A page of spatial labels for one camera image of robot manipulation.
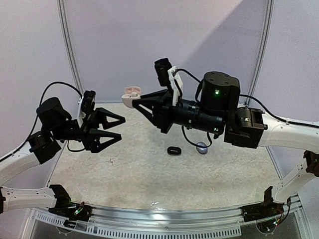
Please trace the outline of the pink round charging case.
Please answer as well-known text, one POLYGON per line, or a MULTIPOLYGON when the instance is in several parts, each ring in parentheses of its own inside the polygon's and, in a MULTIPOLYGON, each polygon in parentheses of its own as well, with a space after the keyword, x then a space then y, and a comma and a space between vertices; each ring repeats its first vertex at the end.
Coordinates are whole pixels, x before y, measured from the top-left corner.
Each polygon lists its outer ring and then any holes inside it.
POLYGON ((140 87, 125 87, 124 94, 121 96, 123 104, 133 109, 133 100, 139 100, 141 98, 141 88, 140 87))

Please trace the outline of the black earbud charging case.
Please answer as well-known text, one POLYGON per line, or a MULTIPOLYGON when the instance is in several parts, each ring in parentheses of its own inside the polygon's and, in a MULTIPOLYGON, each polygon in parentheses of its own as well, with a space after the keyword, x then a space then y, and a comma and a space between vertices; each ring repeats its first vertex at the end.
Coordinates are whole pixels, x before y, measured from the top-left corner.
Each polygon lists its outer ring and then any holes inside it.
POLYGON ((167 148, 168 155, 179 156, 181 155, 181 152, 182 150, 179 147, 170 146, 167 148))

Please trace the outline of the blue-grey oval charging case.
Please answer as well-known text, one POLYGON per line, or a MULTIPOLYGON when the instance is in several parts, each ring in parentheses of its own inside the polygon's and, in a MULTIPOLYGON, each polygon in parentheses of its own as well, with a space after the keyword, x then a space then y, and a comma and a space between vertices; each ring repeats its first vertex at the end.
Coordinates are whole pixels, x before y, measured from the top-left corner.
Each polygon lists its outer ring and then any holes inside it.
POLYGON ((208 153, 209 146, 206 145, 204 142, 198 142, 196 144, 196 150, 199 154, 205 155, 208 153))

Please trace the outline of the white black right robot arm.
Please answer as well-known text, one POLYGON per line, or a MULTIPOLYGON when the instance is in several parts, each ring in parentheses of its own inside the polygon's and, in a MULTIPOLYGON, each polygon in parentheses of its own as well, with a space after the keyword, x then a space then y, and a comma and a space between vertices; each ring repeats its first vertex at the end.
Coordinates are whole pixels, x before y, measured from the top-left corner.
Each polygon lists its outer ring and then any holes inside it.
POLYGON ((184 100, 174 77, 160 75, 166 90, 137 97, 133 107, 162 133, 173 124, 183 129, 197 129, 233 146, 258 148, 281 146, 304 151, 304 158, 276 186, 266 192, 266 200, 258 205, 258 213, 268 217, 302 186, 319 175, 319 125, 316 122, 284 119, 266 107, 239 106, 240 84, 237 78, 222 72, 207 72, 200 81, 196 100, 184 100))

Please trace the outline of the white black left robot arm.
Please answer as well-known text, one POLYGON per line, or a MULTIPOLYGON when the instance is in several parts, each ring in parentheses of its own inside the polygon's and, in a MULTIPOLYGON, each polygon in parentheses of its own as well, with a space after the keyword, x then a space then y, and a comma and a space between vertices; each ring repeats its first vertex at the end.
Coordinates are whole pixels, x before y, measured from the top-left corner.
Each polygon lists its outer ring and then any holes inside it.
POLYGON ((19 148, 0 160, 0 211, 46 207, 63 216, 79 213, 78 206, 63 186, 53 184, 37 189, 14 189, 4 184, 29 168, 53 159, 62 149, 61 142, 77 141, 91 153, 99 153, 120 141, 121 135, 108 132, 109 128, 125 123, 125 118, 104 108, 96 108, 92 99, 81 100, 79 115, 72 119, 60 100, 45 100, 36 113, 42 123, 41 130, 29 136, 19 148))

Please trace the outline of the perforated white front panel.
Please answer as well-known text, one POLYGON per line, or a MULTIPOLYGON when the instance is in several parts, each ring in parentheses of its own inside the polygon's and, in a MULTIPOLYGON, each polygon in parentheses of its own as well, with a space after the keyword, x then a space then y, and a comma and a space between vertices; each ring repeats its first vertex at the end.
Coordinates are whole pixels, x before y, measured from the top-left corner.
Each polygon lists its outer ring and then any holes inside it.
POLYGON ((239 226, 220 229, 175 229, 166 225, 124 225, 98 222, 71 222, 67 219, 36 213, 31 239, 232 239, 242 236, 239 226))

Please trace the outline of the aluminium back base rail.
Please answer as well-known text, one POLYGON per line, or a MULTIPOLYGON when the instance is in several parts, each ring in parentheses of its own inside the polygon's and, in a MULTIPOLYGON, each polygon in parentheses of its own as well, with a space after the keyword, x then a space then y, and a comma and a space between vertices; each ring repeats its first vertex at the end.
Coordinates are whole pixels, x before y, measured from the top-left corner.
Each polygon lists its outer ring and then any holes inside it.
POLYGON ((97 104, 124 104, 123 101, 96 101, 97 104))

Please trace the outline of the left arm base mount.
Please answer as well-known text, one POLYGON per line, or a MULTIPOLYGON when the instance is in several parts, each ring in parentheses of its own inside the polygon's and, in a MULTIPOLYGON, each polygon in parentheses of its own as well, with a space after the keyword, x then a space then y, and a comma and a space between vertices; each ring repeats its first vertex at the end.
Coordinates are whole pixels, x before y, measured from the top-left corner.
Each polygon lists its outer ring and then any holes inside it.
POLYGON ((52 214, 66 217, 70 221, 84 221, 88 222, 92 215, 93 208, 84 202, 70 203, 67 207, 62 208, 49 208, 48 211, 52 214))

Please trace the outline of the aluminium left corner post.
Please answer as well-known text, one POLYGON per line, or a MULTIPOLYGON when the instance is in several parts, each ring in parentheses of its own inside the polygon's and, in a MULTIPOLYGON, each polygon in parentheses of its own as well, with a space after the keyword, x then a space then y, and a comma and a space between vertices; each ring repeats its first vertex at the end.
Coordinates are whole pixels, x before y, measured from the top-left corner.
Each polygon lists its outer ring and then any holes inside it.
POLYGON ((75 87, 81 92, 84 93, 83 86, 80 80, 80 75, 78 72, 75 55, 72 47, 68 22, 67 22, 67 15, 66 15, 66 8, 65 8, 65 1, 64 0, 57 0, 57 8, 59 13, 59 19, 61 24, 62 36, 64 40, 65 50, 67 54, 67 58, 69 61, 70 70, 72 73, 72 77, 75 83, 75 87))

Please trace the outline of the aluminium corner post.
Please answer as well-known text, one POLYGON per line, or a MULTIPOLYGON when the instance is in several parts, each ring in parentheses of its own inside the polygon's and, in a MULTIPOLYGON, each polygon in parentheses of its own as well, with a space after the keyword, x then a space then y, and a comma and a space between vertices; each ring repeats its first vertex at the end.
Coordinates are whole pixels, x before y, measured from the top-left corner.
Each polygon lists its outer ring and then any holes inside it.
POLYGON ((57 8, 59 13, 59 19, 61 24, 62 36, 64 40, 65 50, 67 54, 67 58, 69 61, 70 70, 72 73, 72 77, 75 83, 75 87, 81 92, 84 93, 83 86, 80 80, 80 75, 78 72, 75 55, 72 47, 68 22, 67 22, 67 15, 66 15, 66 8, 65 8, 65 1, 64 0, 57 0, 57 8))
POLYGON ((271 19, 272 19, 272 13, 273 13, 273 7, 274 7, 274 1, 273 0, 267 0, 266 1, 266 10, 264 14, 264 21, 263 21, 263 27, 262 27, 262 32, 261 32, 261 39, 260 39, 260 44, 259 44, 259 49, 258 49, 258 55, 257 55, 257 60, 255 64, 255 68, 253 71, 253 76, 252 80, 248 89, 248 96, 253 96, 256 86, 257 86, 257 81, 258 77, 261 71, 265 51, 266 51, 266 46, 267 46, 267 41, 268 41, 268 36, 269 36, 269 31, 271 27, 271 19))

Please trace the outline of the aluminium right corner post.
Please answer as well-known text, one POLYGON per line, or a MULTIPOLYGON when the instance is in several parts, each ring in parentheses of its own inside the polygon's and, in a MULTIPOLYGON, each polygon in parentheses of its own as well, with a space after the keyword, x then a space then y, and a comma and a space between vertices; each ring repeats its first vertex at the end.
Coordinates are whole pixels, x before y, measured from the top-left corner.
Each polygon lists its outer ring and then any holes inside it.
POLYGON ((258 55, 257 55, 257 60, 255 64, 255 68, 253 71, 253 76, 252 80, 248 89, 248 96, 253 96, 256 86, 257 86, 257 81, 258 77, 261 71, 265 51, 266 51, 266 46, 267 46, 267 41, 268 41, 268 36, 269 36, 269 31, 271 27, 271 19, 272 19, 272 13, 273 13, 273 7, 274 7, 274 1, 273 0, 267 0, 266 1, 266 10, 264 14, 264 21, 263 21, 263 27, 262 27, 262 32, 261 32, 261 39, 260 39, 260 44, 259 44, 259 49, 258 49, 258 55))

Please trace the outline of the aluminium front rail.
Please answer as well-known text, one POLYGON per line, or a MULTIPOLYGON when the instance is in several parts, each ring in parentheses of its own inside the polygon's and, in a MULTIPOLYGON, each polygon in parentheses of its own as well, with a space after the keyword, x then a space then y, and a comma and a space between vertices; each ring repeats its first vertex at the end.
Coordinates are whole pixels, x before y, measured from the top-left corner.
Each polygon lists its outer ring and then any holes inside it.
MULTIPOLYGON (((307 222, 298 195, 293 195, 291 197, 291 202, 290 207, 284 207, 285 211, 282 215, 284 221, 278 226, 275 226, 274 222, 281 217, 281 215, 257 221, 244 222, 241 209, 242 206, 182 211, 138 210, 96 206, 93 207, 92 215, 86 223, 120 223, 144 227, 151 225, 166 225, 172 226, 175 229, 185 229, 188 227, 194 229, 220 229, 239 226, 242 230, 242 236, 240 238, 307 239, 309 238, 307 222)), ((36 213, 58 216, 49 213, 46 209, 33 209, 22 236, 24 239, 30 239, 30 232, 35 222, 32 217, 35 216, 36 213)))

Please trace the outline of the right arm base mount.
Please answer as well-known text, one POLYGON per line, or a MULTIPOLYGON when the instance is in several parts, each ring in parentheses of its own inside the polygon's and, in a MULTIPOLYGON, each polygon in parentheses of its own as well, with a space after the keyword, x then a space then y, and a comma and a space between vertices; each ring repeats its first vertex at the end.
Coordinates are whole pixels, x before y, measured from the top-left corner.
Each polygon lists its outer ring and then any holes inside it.
POLYGON ((263 202, 243 206, 244 222, 261 220, 274 217, 284 212, 284 203, 276 203, 272 198, 264 199, 263 202))

